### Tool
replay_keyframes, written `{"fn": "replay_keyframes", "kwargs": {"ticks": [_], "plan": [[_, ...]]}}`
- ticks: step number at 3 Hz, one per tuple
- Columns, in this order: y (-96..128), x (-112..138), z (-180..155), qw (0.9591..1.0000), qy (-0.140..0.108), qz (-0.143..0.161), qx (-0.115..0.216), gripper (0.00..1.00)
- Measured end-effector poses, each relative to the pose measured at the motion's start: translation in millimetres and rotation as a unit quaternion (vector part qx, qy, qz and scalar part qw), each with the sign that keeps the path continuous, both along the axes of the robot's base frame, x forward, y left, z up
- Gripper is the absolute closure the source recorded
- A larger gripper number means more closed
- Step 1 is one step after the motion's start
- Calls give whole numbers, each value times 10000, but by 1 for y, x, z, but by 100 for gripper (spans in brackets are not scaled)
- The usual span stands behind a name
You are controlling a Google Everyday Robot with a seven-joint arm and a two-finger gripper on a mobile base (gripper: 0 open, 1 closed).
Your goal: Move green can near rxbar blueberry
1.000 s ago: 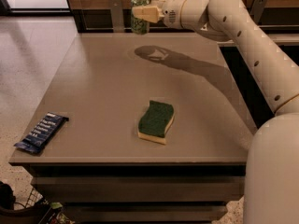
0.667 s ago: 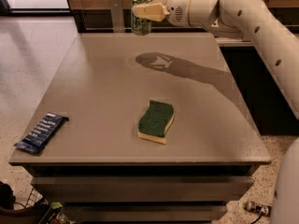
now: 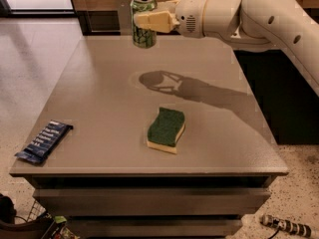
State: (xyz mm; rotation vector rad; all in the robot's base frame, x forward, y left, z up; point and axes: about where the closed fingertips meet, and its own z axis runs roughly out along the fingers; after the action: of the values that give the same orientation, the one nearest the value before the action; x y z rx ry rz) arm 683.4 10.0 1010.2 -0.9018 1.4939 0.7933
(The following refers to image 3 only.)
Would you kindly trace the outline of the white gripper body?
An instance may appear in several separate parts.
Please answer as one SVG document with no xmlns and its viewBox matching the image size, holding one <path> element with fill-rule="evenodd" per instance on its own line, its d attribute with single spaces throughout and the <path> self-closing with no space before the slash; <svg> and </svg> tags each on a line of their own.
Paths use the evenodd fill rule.
<svg viewBox="0 0 319 239">
<path fill-rule="evenodd" d="M 185 37 L 203 38 L 203 13 L 208 0 L 180 0 L 175 7 L 179 25 L 176 30 Z"/>
</svg>

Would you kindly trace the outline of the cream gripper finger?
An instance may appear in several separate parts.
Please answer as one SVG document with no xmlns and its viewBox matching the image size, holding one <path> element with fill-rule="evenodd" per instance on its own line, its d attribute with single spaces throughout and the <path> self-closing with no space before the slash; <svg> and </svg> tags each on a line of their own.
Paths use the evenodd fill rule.
<svg viewBox="0 0 319 239">
<path fill-rule="evenodd" d="M 175 15 L 168 11 L 148 11 L 134 15 L 134 23 L 137 27 L 161 33 L 169 33 L 180 23 Z"/>
<path fill-rule="evenodd" d="M 168 0 L 168 1 L 158 2 L 158 10 L 174 12 L 175 7 L 177 6 L 179 2 L 180 0 Z"/>
</svg>

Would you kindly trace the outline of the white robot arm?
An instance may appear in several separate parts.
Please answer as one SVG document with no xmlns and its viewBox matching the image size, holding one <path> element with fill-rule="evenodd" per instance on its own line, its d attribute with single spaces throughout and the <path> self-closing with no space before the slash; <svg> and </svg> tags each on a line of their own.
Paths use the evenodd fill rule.
<svg viewBox="0 0 319 239">
<path fill-rule="evenodd" d="M 171 0 L 133 17 L 137 27 L 216 38 L 235 50 L 282 51 L 319 96 L 319 24 L 296 0 Z"/>
</svg>

